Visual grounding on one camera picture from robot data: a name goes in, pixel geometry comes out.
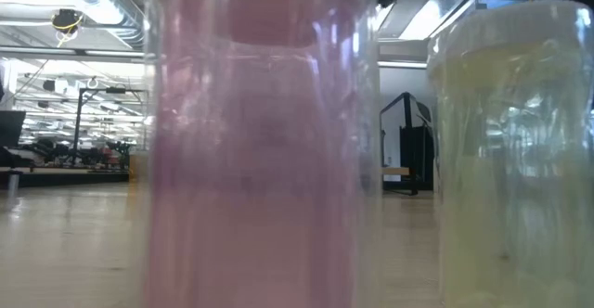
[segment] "black monitor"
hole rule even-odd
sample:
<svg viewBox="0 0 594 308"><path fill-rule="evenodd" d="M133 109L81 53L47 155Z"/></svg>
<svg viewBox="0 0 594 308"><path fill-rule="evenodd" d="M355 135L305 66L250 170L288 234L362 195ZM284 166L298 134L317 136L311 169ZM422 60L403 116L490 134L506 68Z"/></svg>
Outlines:
<svg viewBox="0 0 594 308"><path fill-rule="evenodd" d="M16 147L19 145L25 111L0 111L0 147Z"/></svg>

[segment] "wall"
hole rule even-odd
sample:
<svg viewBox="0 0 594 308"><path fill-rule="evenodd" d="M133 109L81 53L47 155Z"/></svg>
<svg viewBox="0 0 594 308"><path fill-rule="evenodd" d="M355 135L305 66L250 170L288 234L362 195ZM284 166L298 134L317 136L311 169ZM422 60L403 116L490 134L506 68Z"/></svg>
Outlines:
<svg viewBox="0 0 594 308"><path fill-rule="evenodd" d="M429 85L425 70L380 69L381 108L385 108L400 94L409 92L419 102L432 109L435 94ZM422 126L417 106L411 103L412 124ZM386 132L384 139L384 159L391 167L400 167L400 126L404 127L404 102L400 102L381 116L381 127ZM384 176L386 181L400 181L400 176Z"/></svg>

